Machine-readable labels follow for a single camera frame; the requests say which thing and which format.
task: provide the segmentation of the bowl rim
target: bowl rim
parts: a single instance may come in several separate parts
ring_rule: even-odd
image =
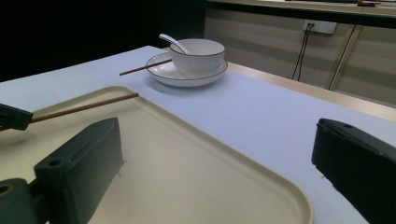
[[[176,50],[175,50],[175,48],[177,48],[177,46],[176,46],[175,44],[171,44],[171,45],[170,45],[170,47],[169,47],[169,49],[170,49],[170,50],[172,50],[172,52],[174,52],[174,53],[176,53],[176,54],[179,54],[179,55],[185,55],[185,56],[188,56],[188,57],[190,57],[190,56],[193,56],[193,57],[207,57],[207,56],[214,56],[214,55],[219,55],[219,54],[222,54],[222,53],[224,53],[224,51],[225,51],[225,47],[224,47],[224,45],[222,45],[220,42],[217,42],[217,41],[215,41],[215,40],[211,40],[211,39],[204,39],[204,38],[202,38],[202,39],[200,39],[200,38],[188,38],[188,39],[181,39],[181,40],[178,40],[178,41],[183,41],[183,40],[204,40],[204,41],[210,41],[210,42],[214,42],[214,43],[217,43],[217,44],[221,45],[221,46],[223,47],[223,51],[221,51],[221,52],[219,52],[219,53],[214,53],[214,54],[206,54],[206,55],[200,55],[200,54],[185,54],[185,53],[182,53],[182,52],[176,51]]]

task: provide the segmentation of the dark background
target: dark background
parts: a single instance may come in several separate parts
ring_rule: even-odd
[[[205,0],[0,0],[0,82],[203,38]]]

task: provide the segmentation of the electrical outlet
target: electrical outlet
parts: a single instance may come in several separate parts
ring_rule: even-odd
[[[318,24],[318,33],[329,34],[334,33],[336,22],[320,21]]]
[[[330,21],[305,20],[303,30],[307,29],[309,23],[314,24],[314,26],[311,27],[310,32],[318,32],[329,35],[334,33],[335,25],[337,24],[336,22]]]

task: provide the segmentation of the plastic tray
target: plastic tray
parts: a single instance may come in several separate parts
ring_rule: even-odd
[[[130,93],[108,88],[48,114]],[[0,133],[0,179],[33,166],[91,123],[118,117],[126,163],[90,223],[313,223],[306,195],[274,173],[142,97]]]

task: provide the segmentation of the white plate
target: white plate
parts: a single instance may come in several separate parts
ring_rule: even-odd
[[[163,53],[150,58],[146,65],[151,65],[154,63],[160,63],[165,60],[171,59],[169,53]],[[202,78],[191,79],[186,77],[183,73],[177,71],[174,64],[163,63],[154,67],[148,68],[148,71],[153,75],[156,80],[163,84],[177,87],[195,87],[209,84],[218,80],[224,75],[224,71],[227,69],[228,64],[224,60],[218,70],[213,73],[205,74]]]

